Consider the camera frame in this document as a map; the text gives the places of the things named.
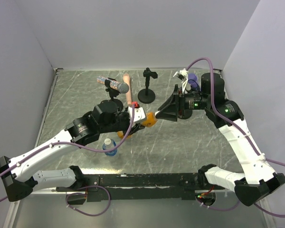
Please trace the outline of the orange juice bottle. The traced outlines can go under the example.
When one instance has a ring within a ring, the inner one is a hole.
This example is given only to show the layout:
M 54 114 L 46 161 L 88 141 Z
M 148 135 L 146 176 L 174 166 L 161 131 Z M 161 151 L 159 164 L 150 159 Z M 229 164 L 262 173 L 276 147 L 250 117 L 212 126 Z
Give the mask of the orange juice bottle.
M 137 123 L 137 124 L 141 124 L 145 127 L 152 127 L 157 123 L 157 119 L 155 117 L 155 113 L 154 112 L 149 112 L 146 114 L 147 119 L 141 123 Z

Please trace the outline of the blue label water bottle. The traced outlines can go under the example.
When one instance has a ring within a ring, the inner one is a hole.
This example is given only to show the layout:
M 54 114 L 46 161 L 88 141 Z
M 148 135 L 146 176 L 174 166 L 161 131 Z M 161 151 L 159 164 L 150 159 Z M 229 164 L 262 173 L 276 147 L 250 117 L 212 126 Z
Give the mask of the blue label water bottle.
M 117 149 L 113 149 L 116 146 L 116 142 L 113 139 L 111 139 L 111 140 L 112 140 L 112 144 L 111 145 L 106 146 L 103 143 L 103 146 L 102 146 L 102 149 L 107 151 L 107 152 L 105 152 L 105 155 L 107 155 L 109 157 L 113 157 L 113 156 L 115 156 L 117 154 Z

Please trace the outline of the white water bottle cap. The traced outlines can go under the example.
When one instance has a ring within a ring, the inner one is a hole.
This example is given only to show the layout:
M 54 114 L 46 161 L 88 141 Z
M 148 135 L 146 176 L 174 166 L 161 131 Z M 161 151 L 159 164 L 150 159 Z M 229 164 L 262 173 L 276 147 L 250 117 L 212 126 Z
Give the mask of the white water bottle cap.
M 106 139 L 104 140 L 104 145 L 109 146 L 109 145 L 111 145 L 111 144 L 112 144 L 112 140 L 111 140 L 110 138 L 106 138 Z

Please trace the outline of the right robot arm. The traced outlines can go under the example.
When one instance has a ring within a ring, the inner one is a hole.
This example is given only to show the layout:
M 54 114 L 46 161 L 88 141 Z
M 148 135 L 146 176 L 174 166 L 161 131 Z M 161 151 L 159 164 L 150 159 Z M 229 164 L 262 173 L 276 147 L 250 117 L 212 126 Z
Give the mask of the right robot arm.
M 172 95 L 155 117 L 175 122 L 184 118 L 186 112 L 204 110 L 228 141 L 243 169 L 238 173 L 214 164 L 205 165 L 197 174 L 196 182 L 201 188 L 223 187 L 234 192 L 241 203 L 251 206 L 285 184 L 285 175 L 277 173 L 254 145 L 239 106 L 226 98 L 225 82 L 219 74 L 215 73 L 213 77 L 210 73 L 203 74 L 196 91 L 186 90 L 187 83 L 191 82 L 186 70 L 176 72 L 175 76 L 182 81 L 182 87 L 174 87 Z

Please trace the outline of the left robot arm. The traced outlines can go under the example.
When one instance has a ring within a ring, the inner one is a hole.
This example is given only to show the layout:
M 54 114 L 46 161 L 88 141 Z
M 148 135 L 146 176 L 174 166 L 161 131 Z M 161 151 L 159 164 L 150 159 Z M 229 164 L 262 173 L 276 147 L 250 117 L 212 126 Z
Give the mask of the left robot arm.
M 120 112 L 117 104 L 107 101 L 98 104 L 92 111 L 68 124 L 57 135 L 14 158 L 0 158 L 0 179 L 6 198 L 10 202 L 21 200 L 32 192 L 53 187 L 74 191 L 87 185 L 87 179 L 78 166 L 63 170 L 42 171 L 50 161 L 98 141 L 100 134 L 124 132 L 127 137 L 133 124 L 146 120 L 144 109 L 133 103 L 126 111 Z

